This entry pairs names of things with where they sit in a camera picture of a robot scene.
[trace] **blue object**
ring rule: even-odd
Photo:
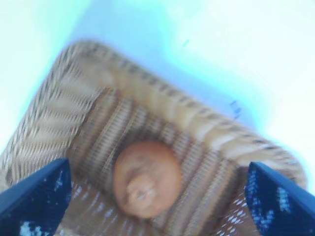
[[[245,195],[263,236],[315,236],[315,198],[259,162],[248,170]]]
[[[71,200],[67,159],[58,159],[0,194],[0,236],[53,236]]]

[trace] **wicker basket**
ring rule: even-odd
[[[126,216],[112,193],[115,158],[140,140],[166,143],[183,170],[177,202],[151,220]],[[0,156],[1,190],[60,157],[73,196],[57,235],[259,235],[243,195],[261,161],[300,186],[290,153],[95,42],[62,52]]]

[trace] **light blue background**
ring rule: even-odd
[[[0,0],[0,29],[0,150],[60,50],[93,38],[228,116],[241,109],[315,179],[313,0]]]

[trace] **woven wicker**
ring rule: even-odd
[[[147,221],[120,212],[112,193],[115,158],[140,140],[169,145],[183,170],[177,202]],[[243,195],[248,164],[307,184],[281,147],[89,41],[64,50],[37,92],[0,156],[1,191],[59,157],[73,178],[63,236],[259,235]]]

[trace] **round bread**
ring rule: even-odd
[[[127,147],[114,169],[114,193],[128,214],[151,218],[171,207],[178,198],[182,172],[174,152],[158,142]]]

